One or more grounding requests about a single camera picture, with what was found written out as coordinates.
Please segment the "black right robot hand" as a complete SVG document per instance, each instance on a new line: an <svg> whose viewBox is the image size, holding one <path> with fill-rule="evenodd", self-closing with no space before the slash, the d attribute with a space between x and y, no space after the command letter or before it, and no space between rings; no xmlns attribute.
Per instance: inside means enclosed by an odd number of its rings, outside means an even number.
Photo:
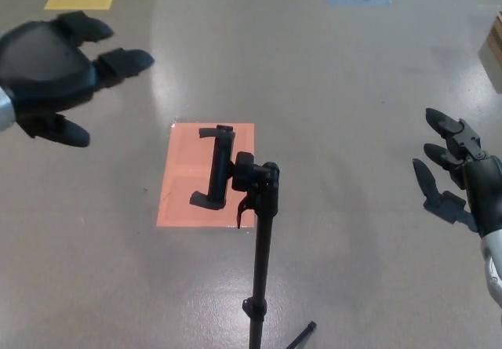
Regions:
<svg viewBox="0 0 502 349"><path fill-rule="evenodd" d="M450 174L466 192L467 200L439 191L431 170L415 158L413 169L425 197L424 208L450 224L466 224L482 238L500 230L501 160L482 149L479 135L462 118L455 120L433 108L428 108L425 116L446 146L425 144L424 153Z"/></svg>

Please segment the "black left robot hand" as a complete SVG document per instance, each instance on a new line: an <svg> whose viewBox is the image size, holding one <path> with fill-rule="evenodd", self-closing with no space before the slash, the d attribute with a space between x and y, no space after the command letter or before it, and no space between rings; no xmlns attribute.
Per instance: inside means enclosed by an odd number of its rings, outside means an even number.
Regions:
<svg viewBox="0 0 502 349"><path fill-rule="evenodd" d="M90 135L63 112L151 67L142 49L117 48L89 59L85 42L113 36L103 21L83 11L25 22L1 36L1 129L17 124L29 137L88 147Z"/></svg>

